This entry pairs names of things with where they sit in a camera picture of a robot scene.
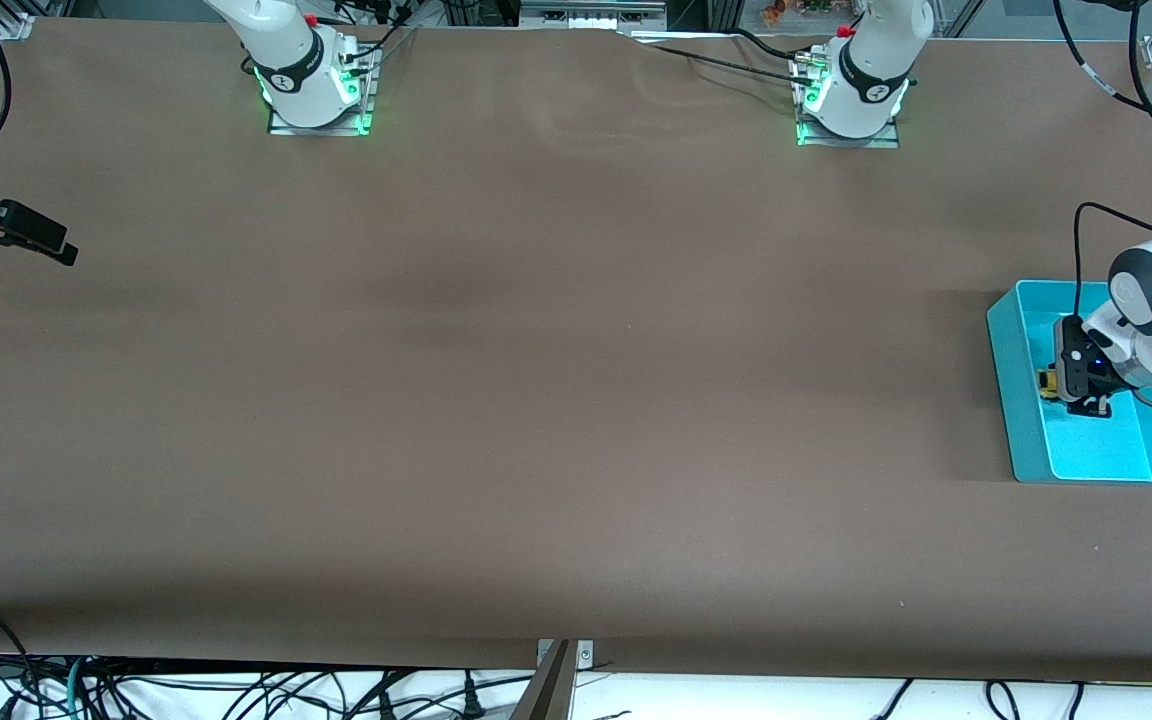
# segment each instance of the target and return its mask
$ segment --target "tabletop surface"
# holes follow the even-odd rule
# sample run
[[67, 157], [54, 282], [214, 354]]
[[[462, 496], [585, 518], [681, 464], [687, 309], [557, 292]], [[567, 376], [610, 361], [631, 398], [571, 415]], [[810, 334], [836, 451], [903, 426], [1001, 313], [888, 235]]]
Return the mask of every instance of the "tabletop surface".
[[227, 26], [8, 58], [0, 197], [81, 249], [0, 251], [32, 651], [1152, 679], [1152, 487], [1013, 480], [984, 324], [1152, 220], [1061, 45], [932, 41], [869, 151], [600, 31], [419, 31], [366, 138], [266, 136]]

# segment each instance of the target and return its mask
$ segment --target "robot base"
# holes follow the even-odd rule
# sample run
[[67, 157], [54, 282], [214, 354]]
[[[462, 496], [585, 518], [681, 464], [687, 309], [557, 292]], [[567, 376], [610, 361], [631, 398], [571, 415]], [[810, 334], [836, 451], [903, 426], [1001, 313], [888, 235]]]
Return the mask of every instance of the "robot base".
[[326, 137], [353, 137], [371, 135], [371, 118], [376, 113], [376, 90], [380, 83], [380, 55], [382, 50], [372, 50], [355, 61], [358, 77], [347, 82], [358, 83], [358, 101], [351, 108], [340, 114], [340, 118], [325, 126], [316, 128], [303, 128], [288, 123], [274, 112], [273, 105], [266, 99], [270, 106], [270, 135], [296, 135], [296, 136], [326, 136]]
[[823, 45], [814, 45], [810, 53], [799, 53], [790, 60], [790, 76], [809, 78], [813, 85], [794, 85], [794, 114], [797, 122], [796, 134], [799, 145], [827, 145], [829, 147], [900, 147], [900, 132], [896, 131], [896, 120], [887, 120], [881, 131], [857, 141], [851, 137], [836, 136], [820, 124], [820, 120], [808, 113], [804, 105], [808, 98], [819, 92], [823, 86]]
[[[1107, 298], [1106, 283], [1083, 283], [1084, 302], [1101, 304]], [[1011, 472], [1021, 482], [1152, 483], [1149, 407], [1130, 393], [1116, 393], [1114, 414], [1091, 418], [1041, 396], [1038, 370], [1055, 356], [1053, 325], [1073, 304], [1071, 282], [1020, 281], [990, 309]]]

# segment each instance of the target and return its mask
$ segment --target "blue plastic bin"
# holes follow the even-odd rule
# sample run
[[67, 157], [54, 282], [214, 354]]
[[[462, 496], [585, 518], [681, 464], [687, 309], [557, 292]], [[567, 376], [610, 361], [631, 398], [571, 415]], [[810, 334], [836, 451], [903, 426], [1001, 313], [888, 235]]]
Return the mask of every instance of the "blue plastic bin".
[[[1083, 283], [1084, 316], [1106, 300], [1106, 283]], [[1152, 483], [1152, 409], [1119, 393], [1112, 418], [1083, 418], [1038, 395], [1038, 369], [1053, 359], [1053, 325], [1073, 305], [1071, 282], [1020, 281], [990, 309], [1011, 470], [1024, 483]]]

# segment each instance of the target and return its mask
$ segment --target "white floor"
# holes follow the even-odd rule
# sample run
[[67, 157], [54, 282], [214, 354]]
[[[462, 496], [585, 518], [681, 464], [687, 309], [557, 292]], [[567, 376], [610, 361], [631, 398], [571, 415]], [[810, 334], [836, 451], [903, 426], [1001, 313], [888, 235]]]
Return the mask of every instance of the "white floor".
[[[477, 682], [508, 679], [524, 670], [480, 670]], [[379, 679], [376, 673], [342, 674], [349, 702], [361, 697]], [[211, 684], [234, 683], [247, 687], [255, 675], [175, 676], [179, 680]], [[439, 696], [460, 691], [462, 670], [422, 670], [399, 683], [391, 692], [393, 702], [416, 696]], [[627, 712], [626, 720], [870, 720], [881, 714], [900, 680], [864, 679], [750, 679], [749, 676], [707, 675], [645, 675], [582, 673], [577, 679], [573, 720], [605, 720]], [[154, 685], [126, 685], [128, 696], [141, 706], [151, 720], [217, 720], [238, 697], [237, 692], [196, 692], [164, 689]], [[502, 685], [479, 691], [483, 707], [506, 707], [522, 695], [524, 683]], [[1074, 697], [1073, 685], [1011, 683], [1020, 714], [1024, 720], [1066, 720]], [[65, 689], [52, 687], [56, 698], [65, 697]], [[339, 706], [335, 685], [326, 680], [311, 688], [311, 696]], [[998, 703], [1006, 707], [1001, 694]], [[6, 691], [0, 684], [0, 707]], [[461, 700], [448, 702], [454, 708]], [[419, 705], [397, 707], [397, 717]], [[264, 707], [252, 711], [252, 717], [264, 715]], [[419, 717], [450, 717], [447, 710], [434, 707]], [[17, 707], [15, 717], [36, 717], [32, 707]], [[280, 710], [278, 720], [317, 719], [321, 708], [296, 705]], [[983, 683], [948, 682], [948, 680], [918, 680], [910, 687], [896, 707], [892, 720], [991, 720], [993, 717], [984, 700]], [[1152, 687], [1089, 685], [1076, 720], [1139, 720], [1152, 717]], [[376, 715], [366, 715], [376, 720]]]

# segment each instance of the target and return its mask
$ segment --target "brown table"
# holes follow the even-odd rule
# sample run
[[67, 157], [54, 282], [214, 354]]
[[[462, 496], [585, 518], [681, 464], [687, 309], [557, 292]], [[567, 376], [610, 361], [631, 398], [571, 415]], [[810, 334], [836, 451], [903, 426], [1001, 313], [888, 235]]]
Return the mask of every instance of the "brown table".
[[[608, 32], [420, 31], [356, 141], [266, 136], [241, 56], [9, 48], [0, 197], [82, 249], [0, 252], [32, 650], [1152, 679], [1152, 487], [1014, 482], [984, 327], [1076, 202], [1152, 220], [1064, 47], [933, 41], [897, 151]], [[1089, 272], [1139, 237], [1089, 219]]]

